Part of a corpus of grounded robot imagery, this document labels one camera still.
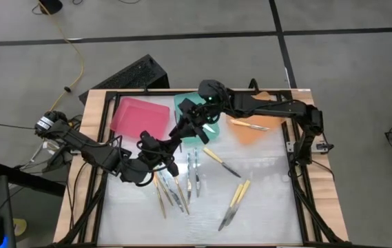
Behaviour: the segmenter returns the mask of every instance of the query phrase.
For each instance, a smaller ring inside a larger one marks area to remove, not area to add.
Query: yellow cable
[[[55,18],[49,13],[49,11],[45,8],[45,6],[38,0],[38,4],[45,10],[45,12],[47,13],[47,15],[50,17],[50,19],[53,21],[53,23],[55,24],[55,26],[58,28],[59,32],[61,33],[61,35],[63,36],[63,39],[66,43],[69,43],[78,53],[79,59],[81,61],[81,73],[79,73],[79,76],[73,81],[73,83],[71,85],[69,85],[69,87],[73,87],[75,86],[79,79],[81,79],[81,77],[84,74],[84,57],[83,55],[79,52],[78,48],[76,48],[76,46],[73,45],[73,43],[71,43],[64,35],[63,30],[61,29],[61,27],[59,26],[59,24],[56,22]],[[58,97],[58,99],[53,103],[52,107],[50,108],[49,111],[52,111],[55,106],[58,104],[59,100],[61,100],[61,98],[64,96],[65,91]]]

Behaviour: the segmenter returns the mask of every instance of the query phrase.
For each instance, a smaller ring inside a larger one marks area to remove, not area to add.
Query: pink tray
[[[124,97],[113,117],[110,129],[132,138],[139,138],[141,132],[146,130],[154,138],[162,139],[168,121],[169,107]]]

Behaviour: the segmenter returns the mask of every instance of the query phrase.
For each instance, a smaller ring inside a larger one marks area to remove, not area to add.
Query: gray floor
[[[63,1],[56,15],[68,37],[115,37],[190,32],[275,30],[267,1],[116,0]],[[284,30],[392,27],[392,1],[277,1]],[[0,0],[0,41],[60,39],[35,1]],[[330,154],[350,239],[392,247],[392,33],[286,37],[298,87],[311,88],[324,111]],[[218,79],[245,87],[287,87],[276,37],[137,41],[78,45],[85,74],[59,110],[72,116],[76,96],[145,54],[168,72],[172,87],[196,87]],[[79,73],[68,45],[0,47],[0,123],[33,126]],[[16,165],[41,140],[31,131],[0,127],[0,163]],[[63,180],[65,170],[45,176]],[[61,199],[23,190],[12,200],[16,217],[29,221],[20,247],[48,244]]]

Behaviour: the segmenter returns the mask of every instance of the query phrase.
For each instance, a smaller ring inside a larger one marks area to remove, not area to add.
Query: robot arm
[[[222,112],[234,118],[247,118],[255,114],[289,117],[296,120],[303,130],[301,139],[294,145],[294,160],[298,164],[311,162],[312,142],[315,136],[323,131],[322,112],[316,107],[297,100],[257,100],[249,94],[234,92],[213,80],[202,81],[198,93],[206,103],[197,105],[185,99],[178,106],[182,116],[177,126],[169,133],[169,140],[160,141],[146,131],[141,133],[141,140],[137,143],[141,152],[137,158],[130,158],[132,153],[120,146],[122,138],[118,141],[119,147],[113,147],[111,143],[99,144],[72,129],[61,112],[46,112],[35,125],[36,134],[41,138],[62,140],[81,151],[84,160],[92,166],[119,176],[123,182],[144,186],[152,181],[151,177],[146,183],[141,184],[150,172],[167,169],[172,176],[177,176],[178,168],[174,163],[173,154],[182,138],[199,135],[204,144],[208,143],[209,139],[203,131],[203,125],[217,122]],[[164,167],[155,169],[162,163],[165,164]]]

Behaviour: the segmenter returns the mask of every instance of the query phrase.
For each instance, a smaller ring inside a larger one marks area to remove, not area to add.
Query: blue light
[[[3,244],[0,245],[0,248],[6,248],[8,246],[8,237],[4,236]]]
[[[0,248],[6,248],[8,246],[8,237],[4,236],[3,243],[0,245]]]

